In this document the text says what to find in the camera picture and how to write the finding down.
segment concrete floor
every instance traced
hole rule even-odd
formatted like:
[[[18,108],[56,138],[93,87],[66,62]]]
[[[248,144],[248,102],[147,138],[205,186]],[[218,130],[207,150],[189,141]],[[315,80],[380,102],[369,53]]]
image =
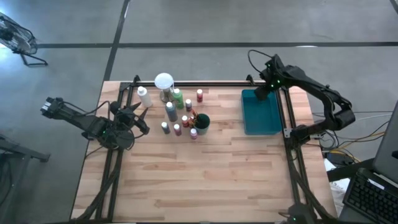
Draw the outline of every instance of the concrete floor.
[[[112,43],[123,0],[8,0],[0,11],[32,30],[42,44]],[[387,42],[398,39],[398,14],[388,0],[137,0],[126,14],[120,42]],[[242,80],[255,74],[248,49],[119,49],[110,80]],[[398,47],[272,47],[286,64],[328,83],[355,111],[393,109],[398,99]],[[89,110],[98,101],[110,49],[39,49],[48,67],[27,68],[0,48],[0,133],[40,152],[32,161],[10,223],[68,220],[87,141],[80,130],[40,114],[48,96]],[[254,56],[261,66],[265,58]],[[322,105],[313,97],[314,112]],[[365,117],[377,114],[359,114]],[[387,117],[358,121],[339,132],[360,137]],[[360,159],[373,157],[379,141],[353,144]]]

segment small vial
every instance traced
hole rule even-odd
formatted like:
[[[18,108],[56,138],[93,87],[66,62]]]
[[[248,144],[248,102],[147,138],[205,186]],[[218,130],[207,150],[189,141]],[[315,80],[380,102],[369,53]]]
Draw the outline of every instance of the small vial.
[[[198,131],[195,128],[191,129],[191,138],[192,139],[198,138]]]
[[[185,108],[187,109],[187,112],[191,112],[192,110],[192,102],[190,99],[185,100]]]
[[[169,128],[169,126],[168,126],[168,124],[166,122],[162,122],[162,129],[163,129],[165,134],[169,134],[170,133],[170,128]]]
[[[181,128],[180,128],[180,125],[179,125],[179,124],[175,124],[175,125],[174,125],[174,132],[175,132],[175,135],[176,135],[176,136],[180,136],[180,135],[182,134]]]
[[[182,121],[182,126],[183,126],[184,128],[189,127],[188,117],[187,117],[187,116],[185,116],[185,115],[182,116],[181,121]]]
[[[197,101],[198,103],[203,101],[203,91],[201,89],[197,91]]]

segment teal tray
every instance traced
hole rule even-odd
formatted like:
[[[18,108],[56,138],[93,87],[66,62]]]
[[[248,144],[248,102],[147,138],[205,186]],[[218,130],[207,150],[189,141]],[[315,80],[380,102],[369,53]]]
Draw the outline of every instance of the teal tray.
[[[248,135],[271,135],[282,130],[274,92],[264,101],[257,100],[254,90],[242,90],[244,132]]]

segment small bottle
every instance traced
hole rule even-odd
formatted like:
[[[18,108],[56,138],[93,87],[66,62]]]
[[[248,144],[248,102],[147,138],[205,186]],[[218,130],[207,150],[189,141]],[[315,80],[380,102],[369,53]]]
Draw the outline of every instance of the small bottle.
[[[177,110],[175,109],[175,106],[172,102],[166,103],[166,112],[167,112],[167,116],[169,116],[169,120],[171,122],[174,122],[178,119]]]
[[[188,112],[191,112],[192,110],[192,102],[190,99],[185,100],[185,109],[187,109]]]
[[[195,128],[191,129],[191,138],[192,139],[198,138],[198,131]]]
[[[181,122],[182,122],[182,126],[184,127],[184,128],[187,128],[187,127],[189,127],[189,123],[188,123],[188,117],[187,116],[182,116],[182,118],[181,118]]]
[[[197,101],[198,103],[203,101],[203,91],[201,89],[197,91]]]
[[[165,134],[169,134],[170,133],[170,128],[169,128],[169,126],[168,126],[168,124],[166,122],[162,122],[162,129],[163,129]]]
[[[184,99],[182,98],[182,92],[180,91],[179,88],[174,89],[173,97],[177,101],[176,102],[177,109],[184,108]]]
[[[182,134],[181,128],[180,128],[180,125],[179,125],[179,124],[175,124],[175,125],[174,125],[174,132],[175,132],[175,135],[176,135],[176,136],[180,136],[180,135]]]
[[[137,94],[142,102],[142,105],[144,105],[146,108],[152,106],[152,100],[150,100],[150,95],[146,88],[142,86],[138,87]]]

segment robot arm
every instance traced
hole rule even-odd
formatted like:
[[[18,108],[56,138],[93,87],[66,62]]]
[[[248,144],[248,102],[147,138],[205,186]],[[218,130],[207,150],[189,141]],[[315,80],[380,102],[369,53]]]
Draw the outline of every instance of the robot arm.
[[[97,139],[102,146],[108,149],[130,149],[135,140],[131,131],[133,126],[137,126],[142,134],[149,133],[149,127],[144,121],[147,109],[139,116],[134,113],[139,105],[140,103],[122,109],[118,102],[111,103],[110,110],[114,115],[113,121],[95,115],[81,114],[68,107],[62,98],[48,97],[40,110],[47,118],[62,119],[82,129],[83,137],[88,140]]]
[[[298,86],[323,103],[325,119],[311,126],[300,125],[294,128],[290,133],[293,147],[301,146],[309,141],[312,134],[327,129],[338,131],[355,121],[351,102],[343,98],[337,91],[330,89],[329,85],[322,85],[306,76],[301,68],[285,66],[278,55],[274,55],[266,63],[266,69],[260,73],[260,77],[266,81],[266,84],[255,90],[259,100],[265,100],[271,91],[278,90],[280,87]],[[336,113],[334,112],[335,105],[340,107]]]

